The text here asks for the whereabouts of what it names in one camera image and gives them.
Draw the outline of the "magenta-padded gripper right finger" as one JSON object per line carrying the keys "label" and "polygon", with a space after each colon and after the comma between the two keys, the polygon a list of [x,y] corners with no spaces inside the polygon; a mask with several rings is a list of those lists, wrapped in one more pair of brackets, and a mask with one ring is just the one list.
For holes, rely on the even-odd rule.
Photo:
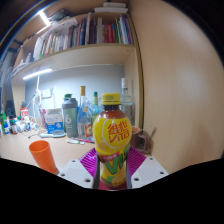
{"label": "magenta-padded gripper right finger", "polygon": [[130,148],[126,161],[126,185],[128,189],[143,187],[167,175],[167,171],[155,157],[146,157],[137,149]]}

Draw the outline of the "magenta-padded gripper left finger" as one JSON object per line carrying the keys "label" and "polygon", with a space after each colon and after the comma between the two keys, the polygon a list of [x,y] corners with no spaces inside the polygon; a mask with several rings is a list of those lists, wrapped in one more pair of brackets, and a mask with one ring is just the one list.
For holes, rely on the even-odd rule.
{"label": "magenta-padded gripper left finger", "polygon": [[100,183],[100,160],[92,148],[80,159],[71,159],[58,176],[84,188],[97,189]]}

